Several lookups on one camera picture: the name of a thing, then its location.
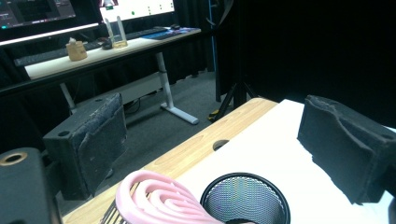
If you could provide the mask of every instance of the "wooden desk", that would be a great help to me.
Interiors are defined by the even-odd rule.
[[[178,178],[213,153],[215,142],[233,138],[275,105],[275,102],[261,98],[251,99],[142,169]],[[65,216],[64,223],[99,223],[114,200],[117,186],[111,187]]]

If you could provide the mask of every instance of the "monitor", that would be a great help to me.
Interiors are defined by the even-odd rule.
[[[122,21],[172,13],[175,11],[173,0],[98,0],[102,23],[105,19]]]
[[[98,26],[95,0],[0,0],[0,47]]]

